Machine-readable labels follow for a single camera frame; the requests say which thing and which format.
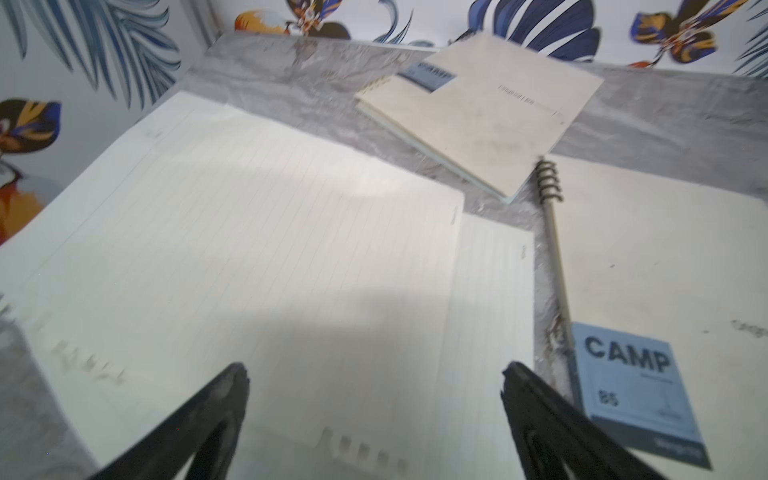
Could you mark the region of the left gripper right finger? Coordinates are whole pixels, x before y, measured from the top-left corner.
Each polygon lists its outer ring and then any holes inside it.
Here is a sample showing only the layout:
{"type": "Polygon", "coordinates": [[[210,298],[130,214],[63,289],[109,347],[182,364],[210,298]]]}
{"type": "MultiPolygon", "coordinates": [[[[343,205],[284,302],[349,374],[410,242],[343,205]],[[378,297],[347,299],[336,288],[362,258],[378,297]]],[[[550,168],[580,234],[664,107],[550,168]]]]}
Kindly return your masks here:
{"type": "Polygon", "coordinates": [[[500,396],[527,479],[661,479],[521,362],[500,396]]]}

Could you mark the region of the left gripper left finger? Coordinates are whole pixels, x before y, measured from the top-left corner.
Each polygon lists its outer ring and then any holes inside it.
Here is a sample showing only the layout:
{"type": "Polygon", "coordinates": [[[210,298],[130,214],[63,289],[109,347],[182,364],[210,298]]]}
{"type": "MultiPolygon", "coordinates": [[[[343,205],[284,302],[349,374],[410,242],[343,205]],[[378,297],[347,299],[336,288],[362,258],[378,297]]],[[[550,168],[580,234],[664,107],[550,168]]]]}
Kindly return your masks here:
{"type": "Polygon", "coordinates": [[[247,369],[232,363],[94,479],[224,479],[234,458],[250,392],[247,369]]]}

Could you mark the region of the B5 spiral notebook blue label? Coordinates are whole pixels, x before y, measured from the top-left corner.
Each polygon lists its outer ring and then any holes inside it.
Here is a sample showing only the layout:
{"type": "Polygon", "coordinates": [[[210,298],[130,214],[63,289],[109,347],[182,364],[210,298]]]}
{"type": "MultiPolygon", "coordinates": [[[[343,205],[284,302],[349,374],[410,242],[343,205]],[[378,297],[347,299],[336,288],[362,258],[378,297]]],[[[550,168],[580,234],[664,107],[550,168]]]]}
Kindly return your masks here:
{"type": "Polygon", "coordinates": [[[534,175],[585,416],[667,478],[765,478],[766,203],[559,155],[534,175]]]}

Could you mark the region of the torn cream page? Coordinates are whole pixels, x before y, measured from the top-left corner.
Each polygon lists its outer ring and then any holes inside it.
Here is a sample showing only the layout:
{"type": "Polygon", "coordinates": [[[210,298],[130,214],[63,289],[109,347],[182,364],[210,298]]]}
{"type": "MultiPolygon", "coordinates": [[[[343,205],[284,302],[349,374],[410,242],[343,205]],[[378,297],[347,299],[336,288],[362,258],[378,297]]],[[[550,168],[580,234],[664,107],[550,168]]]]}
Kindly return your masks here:
{"type": "Polygon", "coordinates": [[[246,419],[424,475],[464,195],[180,91],[1,249],[15,322],[94,456],[226,366],[246,419]]]}
{"type": "Polygon", "coordinates": [[[533,233],[474,215],[462,219],[421,465],[331,431],[308,447],[247,427],[229,478],[523,478],[500,391],[510,362],[534,362],[534,256],[533,233]]]}

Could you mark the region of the large cream spiral notebook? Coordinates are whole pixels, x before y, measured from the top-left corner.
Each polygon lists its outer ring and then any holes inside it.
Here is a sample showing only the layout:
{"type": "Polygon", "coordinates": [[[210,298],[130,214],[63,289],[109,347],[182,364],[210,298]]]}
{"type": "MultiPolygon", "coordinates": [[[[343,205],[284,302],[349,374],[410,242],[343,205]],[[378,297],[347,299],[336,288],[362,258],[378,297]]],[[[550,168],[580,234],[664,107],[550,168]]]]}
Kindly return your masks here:
{"type": "Polygon", "coordinates": [[[602,78],[490,34],[475,34],[359,90],[359,109],[505,203],[602,78]]]}

